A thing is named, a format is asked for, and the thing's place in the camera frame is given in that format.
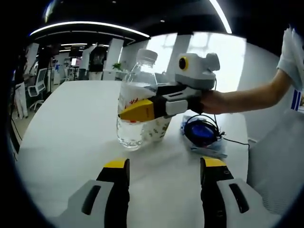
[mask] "human hand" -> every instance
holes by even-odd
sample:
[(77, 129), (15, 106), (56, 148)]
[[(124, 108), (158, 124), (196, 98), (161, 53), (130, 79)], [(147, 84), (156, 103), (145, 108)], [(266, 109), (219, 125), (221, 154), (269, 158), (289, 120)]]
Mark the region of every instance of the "human hand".
[(201, 101), (203, 112), (208, 114), (222, 114), (227, 112), (227, 102), (224, 93), (210, 90), (202, 92)]

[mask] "white table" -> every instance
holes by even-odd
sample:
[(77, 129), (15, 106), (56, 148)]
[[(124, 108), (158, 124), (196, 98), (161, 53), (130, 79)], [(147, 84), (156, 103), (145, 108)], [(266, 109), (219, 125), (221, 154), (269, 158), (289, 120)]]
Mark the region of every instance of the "white table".
[[(187, 152), (180, 136), (182, 114), (164, 140), (128, 152), (116, 139), (121, 82), (74, 81), (61, 85), (40, 107), (23, 137), (18, 169), (42, 213), (58, 216), (68, 198), (103, 165), (130, 159), (128, 227), (203, 227), (200, 156)], [(227, 138), (247, 143), (243, 115), (217, 117)], [(227, 143), (226, 163), (235, 178), (247, 178), (247, 147)]]

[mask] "yellow camera lens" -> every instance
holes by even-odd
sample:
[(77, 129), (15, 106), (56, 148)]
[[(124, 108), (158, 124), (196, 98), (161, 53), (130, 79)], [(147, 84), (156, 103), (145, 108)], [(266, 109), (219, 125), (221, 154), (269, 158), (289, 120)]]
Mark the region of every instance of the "yellow camera lens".
[(179, 67), (181, 70), (184, 70), (184, 71), (188, 69), (188, 59), (186, 57), (180, 58)]

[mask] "plastic water bottle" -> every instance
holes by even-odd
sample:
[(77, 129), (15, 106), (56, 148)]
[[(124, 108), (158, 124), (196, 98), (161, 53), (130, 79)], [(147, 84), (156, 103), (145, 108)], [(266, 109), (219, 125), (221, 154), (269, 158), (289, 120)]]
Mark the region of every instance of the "plastic water bottle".
[[(136, 64), (123, 81), (118, 98), (118, 113), (126, 107), (156, 95), (157, 82), (153, 65), (157, 53), (140, 49), (137, 53)], [(144, 123), (121, 120), (117, 117), (117, 137), (124, 147), (137, 150), (143, 143), (142, 130)]]

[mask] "bottle cap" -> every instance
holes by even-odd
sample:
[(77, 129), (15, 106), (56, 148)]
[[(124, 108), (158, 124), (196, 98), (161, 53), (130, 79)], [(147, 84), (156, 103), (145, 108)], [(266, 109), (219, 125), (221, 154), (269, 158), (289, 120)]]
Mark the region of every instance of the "bottle cap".
[(145, 60), (150, 63), (155, 63), (157, 59), (157, 53), (151, 50), (147, 49), (139, 49), (136, 56), (136, 62), (139, 62), (140, 60)]

